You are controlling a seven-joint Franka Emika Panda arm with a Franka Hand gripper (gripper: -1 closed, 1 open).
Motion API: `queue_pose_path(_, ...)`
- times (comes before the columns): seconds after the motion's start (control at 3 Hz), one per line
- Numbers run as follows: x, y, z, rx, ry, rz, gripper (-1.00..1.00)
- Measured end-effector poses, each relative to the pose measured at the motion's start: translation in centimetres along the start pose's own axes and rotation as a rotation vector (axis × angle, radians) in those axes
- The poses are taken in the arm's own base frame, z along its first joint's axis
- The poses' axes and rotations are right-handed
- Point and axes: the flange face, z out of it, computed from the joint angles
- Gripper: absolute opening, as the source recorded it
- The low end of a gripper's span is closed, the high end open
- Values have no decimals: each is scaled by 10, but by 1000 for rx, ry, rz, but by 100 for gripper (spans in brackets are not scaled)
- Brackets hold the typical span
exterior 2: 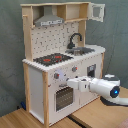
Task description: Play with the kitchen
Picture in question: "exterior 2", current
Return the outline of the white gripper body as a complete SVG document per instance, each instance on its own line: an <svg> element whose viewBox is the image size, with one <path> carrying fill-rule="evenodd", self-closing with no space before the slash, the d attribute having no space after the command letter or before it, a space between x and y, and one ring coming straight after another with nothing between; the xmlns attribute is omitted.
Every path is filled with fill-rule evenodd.
<svg viewBox="0 0 128 128"><path fill-rule="evenodd" d="M82 76L78 78L69 79L67 85L73 89L79 90L80 92L89 92L89 84L91 78Z"/></svg>

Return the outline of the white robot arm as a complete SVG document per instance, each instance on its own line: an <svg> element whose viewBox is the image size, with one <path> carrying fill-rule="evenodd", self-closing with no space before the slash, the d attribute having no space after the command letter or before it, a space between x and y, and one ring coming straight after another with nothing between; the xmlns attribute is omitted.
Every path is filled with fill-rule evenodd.
<svg viewBox="0 0 128 128"><path fill-rule="evenodd" d="M120 98L120 80L115 75L107 74L102 79L82 76L68 79L67 85L80 92L92 92L100 96L100 100L107 106L128 107L128 98Z"/></svg>

